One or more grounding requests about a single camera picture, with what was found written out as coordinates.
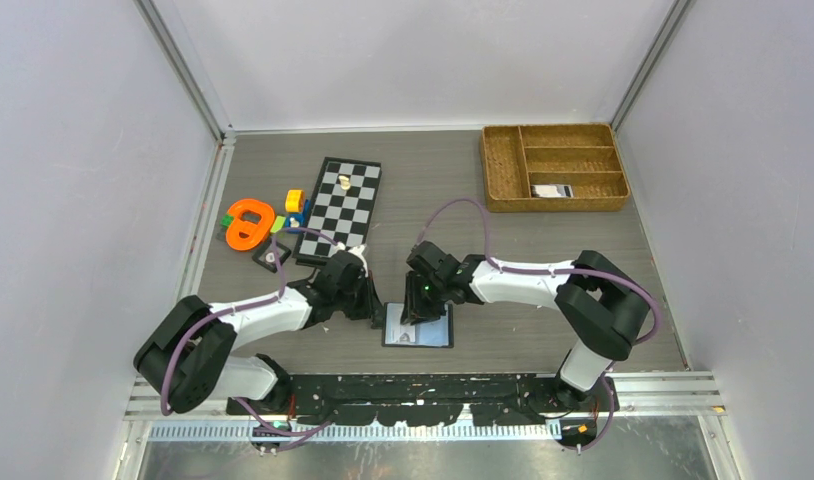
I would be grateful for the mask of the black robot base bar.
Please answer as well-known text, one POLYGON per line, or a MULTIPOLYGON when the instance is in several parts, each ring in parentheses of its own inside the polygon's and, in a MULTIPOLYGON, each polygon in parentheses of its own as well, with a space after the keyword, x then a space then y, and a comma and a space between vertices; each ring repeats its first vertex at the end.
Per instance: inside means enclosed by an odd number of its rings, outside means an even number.
POLYGON ((263 400, 227 404, 230 415, 255 411, 305 426, 449 426, 462 414, 476 426, 537 425, 553 418, 597 414, 619 407, 612 380, 587 393, 553 376, 513 374, 290 375, 263 400))

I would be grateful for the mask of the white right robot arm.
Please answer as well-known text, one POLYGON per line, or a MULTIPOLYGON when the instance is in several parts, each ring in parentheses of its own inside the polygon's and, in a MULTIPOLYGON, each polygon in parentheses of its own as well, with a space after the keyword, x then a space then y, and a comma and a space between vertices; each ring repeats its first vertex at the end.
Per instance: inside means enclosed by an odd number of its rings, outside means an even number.
POLYGON ((578 337, 553 385, 555 400, 567 410, 588 403, 605 372, 646 341, 641 330, 648 317, 662 318, 651 294, 593 250, 559 263, 521 263, 483 254, 458 259, 423 241, 406 263, 408 320, 437 317, 448 304, 516 303, 559 311, 578 337))

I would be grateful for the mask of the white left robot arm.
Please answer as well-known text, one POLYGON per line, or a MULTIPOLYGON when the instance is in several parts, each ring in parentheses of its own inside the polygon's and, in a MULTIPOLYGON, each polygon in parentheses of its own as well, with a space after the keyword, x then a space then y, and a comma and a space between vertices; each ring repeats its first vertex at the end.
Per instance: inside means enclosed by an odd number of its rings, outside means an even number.
POLYGON ((301 331, 341 313, 378 320, 365 248, 339 247, 318 272, 242 303, 179 300, 137 350, 134 369, 160 394, 164 414, 187 413, 208 399, 242 400, 276 414, 289 405, 291 378, 271 357, 235 351, 265 337, 301 331))

